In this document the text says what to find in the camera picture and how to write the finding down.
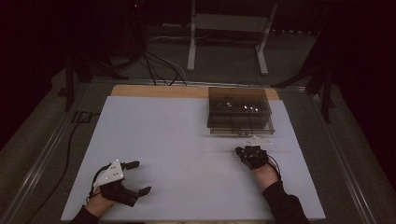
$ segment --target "wooden table edge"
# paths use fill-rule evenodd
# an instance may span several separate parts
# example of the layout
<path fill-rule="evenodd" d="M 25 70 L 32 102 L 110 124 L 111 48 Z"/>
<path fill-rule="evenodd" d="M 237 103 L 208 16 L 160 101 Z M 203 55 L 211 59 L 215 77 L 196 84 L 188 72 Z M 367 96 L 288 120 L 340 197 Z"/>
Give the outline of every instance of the wooden table edge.
<path fill-rule="evenodd" d="M 279 100 L 277 91 L 264 89 L 268 100 Z M 111 96 L 208 98 L 209 87 L 116 85 Z"/>

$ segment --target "hand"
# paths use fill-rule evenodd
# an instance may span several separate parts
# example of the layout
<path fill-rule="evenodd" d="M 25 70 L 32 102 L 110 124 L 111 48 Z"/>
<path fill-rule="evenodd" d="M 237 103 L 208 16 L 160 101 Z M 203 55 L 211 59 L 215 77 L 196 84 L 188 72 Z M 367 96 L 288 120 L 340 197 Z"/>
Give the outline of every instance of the hand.
<path fill-rule="evenodd" d="M 253 174 L 255 175 L 256 180 L 259 183 L 259 186 L 262 188 L 262 190 L 265 190 L 270 185 L 278 181 L 276 171 L 269 164 L 265 164 L 264 166 L 258 169 L 251 170 L 251 172 L 253 172 Z"/>
<path fill-rule="evenodd" d="M 100 188 L 96 188 L 93 195 L 94 196 L 90 198 L 87 205 L 85 205 L 85 209 L 96 217 L 101 217 L 107 209 L 116 203 L 104 198 L 100 192 Z"/>

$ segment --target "white paper sheet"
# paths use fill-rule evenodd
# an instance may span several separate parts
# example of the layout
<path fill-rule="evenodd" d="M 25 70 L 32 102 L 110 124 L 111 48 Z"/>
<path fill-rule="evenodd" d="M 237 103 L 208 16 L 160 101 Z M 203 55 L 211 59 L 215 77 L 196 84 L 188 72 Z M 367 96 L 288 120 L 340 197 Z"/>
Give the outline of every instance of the white paper sheet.
<path fill-rule="evenodd" d="M 270 101 L 276 132 L 263 145 L 280 166 L 285 191 L 299 197 L 308 218 L 325 218 L 282 101 Z M 85 203 L 100 167 L 140 161 L 123 185 L 151 193 L 134 207 L 116 204 L 103 220 L 225 221 L 272 219 L 249 169 L 233 155 L 247 138 L 216 137 L 206 128 L 207 99 L 108 97 L 81 164 L 62 220 Z"/>

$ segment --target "robotic hand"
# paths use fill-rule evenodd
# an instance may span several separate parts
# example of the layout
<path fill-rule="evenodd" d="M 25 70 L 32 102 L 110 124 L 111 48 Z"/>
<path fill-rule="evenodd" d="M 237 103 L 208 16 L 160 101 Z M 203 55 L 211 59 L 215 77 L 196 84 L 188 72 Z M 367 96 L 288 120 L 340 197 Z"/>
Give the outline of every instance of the robotic hand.
<path fill-rule="evenodd" d="M 138 198 L 149 194 L 151 187 L 140 189 L 137 193 L 126 189 L 121 183 L 122 180 L 124 180 L 122 171 L 125 168 L 127 170 L 134 169 L 138 167 L 139 164 L 139 161 L 120 163 L 119 160 L 116 160 L 113 163 L 102 167 L 93 178 L 89 198 L 94 196 L 93 188 L 99 187 L 104 198 L 133 207 Z"/>
<path fill-rule="evenodd" d="M 277 165 L 276 161 L 267 154 L 266 150 L 262 150 L 260 146 L 245 146 L 245 148 L 237 147 L 235 152 L 236 155 L 239 156 L 241 162 L 244 163 L 250 170 L 259 169 L 268 164 L 276 171 L 277 178 L 281 180 L 279 166 Z M 275 162 L 277 169 L 269 158 Z"/>

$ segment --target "black cable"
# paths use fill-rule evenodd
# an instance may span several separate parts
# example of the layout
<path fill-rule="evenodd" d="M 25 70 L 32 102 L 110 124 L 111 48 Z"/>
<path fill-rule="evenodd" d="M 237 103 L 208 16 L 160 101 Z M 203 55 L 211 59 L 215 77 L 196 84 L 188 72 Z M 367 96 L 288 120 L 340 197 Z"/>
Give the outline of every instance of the black cable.
<path fill-rule="evenodd" d="M 88 203 L 89 199 L 93 198 L 93 197 L 96 196 L 96 195 L 99 195 L 100 193 L 101 193 L 101 192 L 95 193 L 95 194 L 93 194 L 93 195 L 88 196 L 87 199 L 85 199 L 85 202 Z"/>
<path fill-rule="evenodd" d="M 151 68 L 149 71 L 152 71 L 152 74 L 155 75 L 156 77 L 159 77 L 163 83 L 165 85 L 168 85 L 168 83 L 166 82 L 165 78 L 163 78 L 162 76 L 160 76 L 157 71 L 155 70 L 154 66 L 149 62 L 152 61 L 145 53 L 142 53 L 142 57 L 144 57 L 146 59 L 146 61 L 148 62 L 148 66 Z"/>
<path fill-rule="evenodd" d="M 176 75 L 175 78 L 172 80 L 172 82 L 169 84 L 170 86 L 177 80 L 178 77 L 180 77 L 180 79 L 181 79 L 181 81 L 184 83 L 184 85 L 187 86 L 187 83 L 185 82 L 185 80 L 183 79 L 183 77 L 180 75 L 180 73 L 177 71 L 177 69 L 176 69 L 172 64 L 170 64 L 168 61 L 164 60 L 163 58 L 161 58 L 161 57 L 159 57 L 159 56 L 157 56 L 157 55 L 155 55 L 155 54 L 149 52 L 148 50 L 145 50 L 145 52 L 148 53 L 148 54 L 150 54 L 150 55 L 152 55 L 152 56 L 155 57 L 155 58 L 160 59 L 161 61 L 164 61 L 165 63 L 167 63 L 167 64 L 169 65 L 169 67 L 171 67 L 171 68 L 176 72 L 177 75 Z"/>
<path fill-rule="evenodd" d="M 236 66 L 235 72 L 233 73 L 233 75 L 235 76 L 236 80 L 238 81 L 238 83 L 241 83 L 243 81 L 239 80 L 238 78 L 238 71 L 239 71 L 239 67 L 241 66 L 242 63 L 246 62 L 247 60 L 249 60 L 250 58 L 252 58 L 256 53 L 252 53 L 249 54 L 248 57 L 246 57 L 245 59 L 239 61 L 238 65 Z"/>
<path fill-rule="evenodd" d="M 95 183 L 96 178 L 99 176 L 100 173 L 102 173 L 102 171 L 107 170 L 108 167 L 110 167 L 110 165 L 111 165 L 111 163 L 109 165 L 106 165 L 106 166 L 100 168 L 100 170 L 98 172 L 96 172 L 95 176 L 93 177 L 93 181 L 92 181 L 92 184 L 91 184 L 91 190 L 90 190 L 90 194 L 89 194 L 90 196 L 88 198 L 93 197 L 93 189 L 94 189 L 93 183 Z"/>
<path fill-rule="evenodd" d="M 279 165 L 277 164 L 276 160 L 274 159 L 274 157 L 267 155 L 269 158 L 271 158 L 271 160 L 273 160 L 276 164 L 276 168 L 273 164 L 271 164 L 270 162 L 268 162 L 268 164 L 277 172 L 277 177 L 279 178 L 279 180 L 281 180 L 281 175 L 280 175 L 280 168 Z"/>
<path fill-rule="evenodd" d="M 156 86 L 156 85 L 157 85 L 157 82 L 155 81 L 154 75 L 153 75 L 152 72 L 151 72 L 151 68 L 150 68 L 150 66 L 149 66 L 149 60 L 148 60 L 146 57 L 144 57 L 144 56 L 143 56 L 143 58 L 146 60 L 146 63 L 147 63 L 147 65 L 148 65 L 148 72 L 149 72 L 149 74 L 151 75 L 151 79 L 152 79 L 152 81 L 154 82 L 154 86 Z"/>
<path fill-rule="evenodd" d="M 47 196 L 47 198 L 44 200 L 44 202 L 42 204 L 40 204 L 40 206 L 38 206 L 38 208 L 35 210 L 35 212 L 33 213 L 33 215 L 27 220 L 26 223 L 30 223 L 33 218 L 35 218 L 35 216 L 38 214 L 38 212 L 44 207 L 44 205 L 47 203 L 47 201 L 50 199 L 50 197 L 52 196 L 52 194 L 55 192 L 55 190 L 61 185 L 61 182 L 64 180 L 64 176 L 67 173 L 67 170 L 69 168 L 69 161 L 70 161 L 70 151 L 71 151 L 71 142 L 72 142 L 72 138 L 73 138 L 73 134 L 76 131 L 76 129 L 78 128 L 78 126 L 84 122 L 84 121 L 88 121 L 90 120 L 92 117 L 94 116 L 98 116 L 100 115 L 100 113 L 97 114 L 90 114 L 87 118 L 83 119 L 81 122 L 77 123 L 77 125 L 74 127 L 73 131 L 70 133 L 69 136 L 69 140 L 67 143 L 67 154 L 66 154 L 66 164 L 64 165 L 64 171 L 61 174 L 61 177 L 59 178 L 58 182 L 56 183 L 55 187 L 52 189 L 52 191 L 50 192 L 49 196 Z"/>
<path fill-rule="evenodd" d="M 159 61 L 157 61 L 157 60 L 155 60 L 155 59 L 152 59 L 152 58 L 150 58 L 150 57 L 148 57 L 148 59 L 150 59 L 151 61 L 153 61 L 153 62 L 155 62 L 155 63 L 159 63 L 159 64 L 161 64 L 161 65 L 163 65 L 163 66 L 166 66 L 166 67 L 168 67 L 168 68 L 171 68 L 171 69 L 174 68 L 174 67 L 170 66 L 170 65 L 167 64 L 167 63 L 159 62 Z"/>

